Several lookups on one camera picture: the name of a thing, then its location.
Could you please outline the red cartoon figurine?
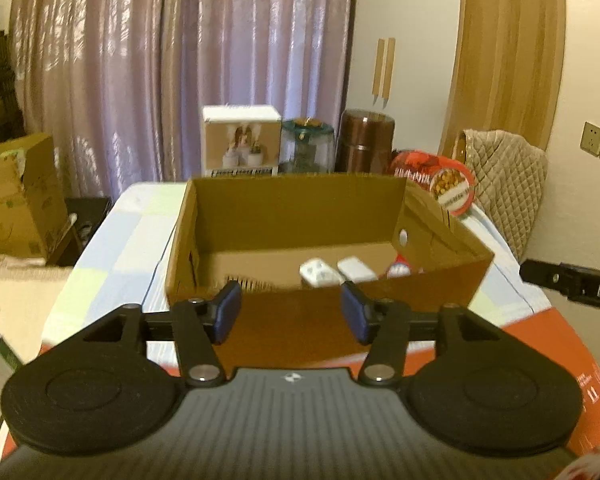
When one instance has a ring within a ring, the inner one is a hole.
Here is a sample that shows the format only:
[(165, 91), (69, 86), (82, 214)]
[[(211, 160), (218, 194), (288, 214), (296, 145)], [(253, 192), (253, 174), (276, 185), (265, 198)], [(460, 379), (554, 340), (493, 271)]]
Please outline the red cartoon figurine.
[(411, 266), (401, 255), (396, 256), (396, 260), (391, 263), (386, 272), (386, 278), (402, 278), (412, 274)]

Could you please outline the white square tray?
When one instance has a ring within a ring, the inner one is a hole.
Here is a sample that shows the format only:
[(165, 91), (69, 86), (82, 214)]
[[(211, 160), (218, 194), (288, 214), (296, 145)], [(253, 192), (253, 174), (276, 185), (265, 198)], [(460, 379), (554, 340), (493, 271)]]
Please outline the white square tray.
[(337, 269), (346, 281), (353, 283), (371, 282), (378, 279), (378, 275), (355, 256), (339, 260)]

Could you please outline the white remote control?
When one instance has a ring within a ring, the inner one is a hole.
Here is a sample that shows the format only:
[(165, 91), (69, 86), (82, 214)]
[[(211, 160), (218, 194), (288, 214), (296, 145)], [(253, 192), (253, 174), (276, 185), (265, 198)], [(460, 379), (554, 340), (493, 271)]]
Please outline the white remote control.
[(342, 275), (321, 258), (302, 263), (299, 274), (302, 283), (312, 288), (340, 286), (343, 283)]

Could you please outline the red Motul mat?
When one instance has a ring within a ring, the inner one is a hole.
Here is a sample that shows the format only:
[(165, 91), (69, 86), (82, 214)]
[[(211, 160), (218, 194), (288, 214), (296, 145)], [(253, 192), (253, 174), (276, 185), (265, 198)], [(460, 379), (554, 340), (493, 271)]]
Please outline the red Motul mat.
[(499, 328), (444, 308), (394, 386), (358, 382), (362, 344), (305, 368), (221, 361), (226, 382), (189, 386), (172, 342), (143, 343), (145, 313), (9, 377), (0, 479), (550, 479), (600, 446), (600, 369), (553, 309)]

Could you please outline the checkered blue tablecloth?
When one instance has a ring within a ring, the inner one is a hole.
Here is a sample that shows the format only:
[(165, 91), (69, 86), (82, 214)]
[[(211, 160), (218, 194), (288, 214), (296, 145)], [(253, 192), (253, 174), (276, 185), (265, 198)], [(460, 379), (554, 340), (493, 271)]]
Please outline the checkered blue tablecloth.
[[(164, 278), (184, 192), (183, 183), (137, 183), (122, 193), (61, 289), (43, 328), (43, 346), (59, 344), (122, 304), (166, 310)], [(512, 251), (479, 207), (460, 221), (494, 253), (472, 312), (506, 326), (550, 308), (539, 287), (521, 281)]]

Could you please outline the open brown cardboard box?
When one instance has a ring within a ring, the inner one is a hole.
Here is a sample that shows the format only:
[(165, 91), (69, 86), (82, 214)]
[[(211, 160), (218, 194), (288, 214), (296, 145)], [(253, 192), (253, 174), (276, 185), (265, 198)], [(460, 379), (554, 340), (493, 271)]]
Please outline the open brown cardboard box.
[(360, 345), (338, 286), (314, 288), (302, 264), (358, 259), (374, 299), (420, 312), (465, 307), (493, 255), (417, 184), (372, 174), (292, 174), (189, 181), (168, 270), (170, 304), (242, 284), (242, 308), (219, 348), (227, 370), (305, 368)]

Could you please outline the beige quilted chair cover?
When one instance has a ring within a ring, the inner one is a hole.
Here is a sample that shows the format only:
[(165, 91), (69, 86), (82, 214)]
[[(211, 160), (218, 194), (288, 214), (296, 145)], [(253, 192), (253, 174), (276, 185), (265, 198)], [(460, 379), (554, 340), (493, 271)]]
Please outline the beige quilted chair cover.
[(458, 135), (453, 155), (475, 177), (475, 203), (521, 259), (542, 204), (545, 152), (516, 133), (466, 129)]

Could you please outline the red beef rice meal box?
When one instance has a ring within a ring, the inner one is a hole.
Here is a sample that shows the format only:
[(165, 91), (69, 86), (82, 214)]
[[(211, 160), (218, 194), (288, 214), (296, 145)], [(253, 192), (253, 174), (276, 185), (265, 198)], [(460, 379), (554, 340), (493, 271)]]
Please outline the red beef rice meal box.
[(462, 162), (449, 157), (422, 151), (396, 152), (388, 173), (418, 184), (455, 217), (466, 214), (474, 201), (474, 175)]

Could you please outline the brown metal canister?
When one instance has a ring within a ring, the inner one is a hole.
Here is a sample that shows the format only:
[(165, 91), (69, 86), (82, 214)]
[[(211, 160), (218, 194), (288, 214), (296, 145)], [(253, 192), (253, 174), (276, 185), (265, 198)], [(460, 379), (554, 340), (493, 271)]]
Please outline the brown metal canister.
[(396, 123), (371, 110), (345, 110), (340, 119), (336, 172), (384, 174), (390, 165)]

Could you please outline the white product box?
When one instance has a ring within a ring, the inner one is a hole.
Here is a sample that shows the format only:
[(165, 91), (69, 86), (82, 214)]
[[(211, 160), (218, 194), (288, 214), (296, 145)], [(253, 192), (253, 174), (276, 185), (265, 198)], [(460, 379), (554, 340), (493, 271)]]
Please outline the white product box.
[(201, 111), (205, 177), (276, 176), (282, 116), (272, 105), (206, 105)]

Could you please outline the glass jar green lid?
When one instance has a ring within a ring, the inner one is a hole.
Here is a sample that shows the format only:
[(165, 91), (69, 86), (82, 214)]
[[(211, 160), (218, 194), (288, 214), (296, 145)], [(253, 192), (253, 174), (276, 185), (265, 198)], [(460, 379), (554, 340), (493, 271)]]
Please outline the glass jar green lid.
[(282, 123), (278, 171), (282, 174), (330, 174), (335, 167), (334, 128), (315, 118)]

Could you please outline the side cardboard box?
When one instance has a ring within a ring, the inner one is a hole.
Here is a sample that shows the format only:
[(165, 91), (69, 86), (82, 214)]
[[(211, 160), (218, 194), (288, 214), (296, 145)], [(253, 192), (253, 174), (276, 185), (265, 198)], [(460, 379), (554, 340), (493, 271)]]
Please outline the side cardboard box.
[(0, 143), (0, 255), (47, 260), (68, 225), (53, 137)]

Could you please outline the purple curtain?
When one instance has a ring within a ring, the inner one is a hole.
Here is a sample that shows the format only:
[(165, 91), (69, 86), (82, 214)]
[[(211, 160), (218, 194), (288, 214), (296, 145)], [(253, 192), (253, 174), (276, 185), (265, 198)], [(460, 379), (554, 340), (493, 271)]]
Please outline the purple curtain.
[(354, 0), (12, 0), (18, 102), (69, 196), (201, 170), (206, 105), (339, 120)]

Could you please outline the wooden strips on wall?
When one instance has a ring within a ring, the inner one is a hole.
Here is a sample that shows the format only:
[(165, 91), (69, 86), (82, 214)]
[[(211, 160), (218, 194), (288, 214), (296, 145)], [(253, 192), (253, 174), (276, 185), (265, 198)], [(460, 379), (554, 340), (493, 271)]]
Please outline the wooden strips on wall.
[(374, 62), (372, 97), (374, 102), (381, 100), (383, 106), (386, 106), (390, 99), (395, 59), (396, 40), (393, 37), (379, 38)]

